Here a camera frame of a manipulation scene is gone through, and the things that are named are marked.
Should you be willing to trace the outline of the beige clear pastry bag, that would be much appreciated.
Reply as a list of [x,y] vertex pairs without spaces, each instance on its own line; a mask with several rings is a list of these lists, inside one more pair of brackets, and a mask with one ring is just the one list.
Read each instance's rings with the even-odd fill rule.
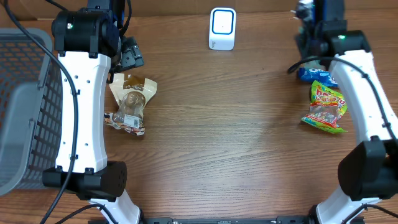
[[109,87],[119,108],[115,113],[105,113],[104,123],[135,136],[144,135],[144,108],[156,94],[157,83],[148,78],[115,73]]

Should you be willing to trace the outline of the blue cookie packet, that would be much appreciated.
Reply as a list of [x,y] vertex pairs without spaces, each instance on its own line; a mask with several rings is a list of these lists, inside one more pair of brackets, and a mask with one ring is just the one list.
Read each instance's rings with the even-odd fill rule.
[[327,87],[332,87],[332,88],[338,87],[337,82],[335,82],[331,74],[328,71],[324,71],[322,69],[299,68],[298,77],[299,79],[301,79],[301,81],[305,81],[308,83],[318,81]]

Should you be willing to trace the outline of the green colourful candy bag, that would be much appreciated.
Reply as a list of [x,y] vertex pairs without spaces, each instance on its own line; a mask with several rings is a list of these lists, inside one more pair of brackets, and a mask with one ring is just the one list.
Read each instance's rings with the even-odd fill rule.
[[302,121],[331,134],[345,133],[346,131],[337,124],[337,121],[347,109],[346,101],[341,93],[314,81],[311,86],[310,108]]

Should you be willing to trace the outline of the mint green snack packet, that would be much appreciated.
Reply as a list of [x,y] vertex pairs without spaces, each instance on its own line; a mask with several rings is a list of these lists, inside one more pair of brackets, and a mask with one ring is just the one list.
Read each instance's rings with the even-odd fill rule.
[[314,3],[313,0],[299,0],[295,9],[291,10],[294,14],[294,19],[303,21],[313,20]]

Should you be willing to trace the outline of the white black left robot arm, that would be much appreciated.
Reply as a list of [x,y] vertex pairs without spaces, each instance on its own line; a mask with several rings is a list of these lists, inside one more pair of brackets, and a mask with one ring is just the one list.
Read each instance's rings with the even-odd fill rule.
[[89,1],[63,10],[52,22],[62,76],[62,133],[55,165],[43,171],[46,187],[71,192],[100,209],[107,223],[142,223],[126,192],[127,167],[110,161],[104,145],[104,94],[115,72],[143,65],[126,38],[129,1]]

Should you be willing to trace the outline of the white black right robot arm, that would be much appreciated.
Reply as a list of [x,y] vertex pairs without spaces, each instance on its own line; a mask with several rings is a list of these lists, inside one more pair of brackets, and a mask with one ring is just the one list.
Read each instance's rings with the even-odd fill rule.
[[382,89],[370,44],[349,30],[343,1],[299,1],[302,63],[318,62],[335,79],[354,128],[356,147],[338,166],[338,188],[301,223],[362,223],[360,213],[397,194],[397,116]]

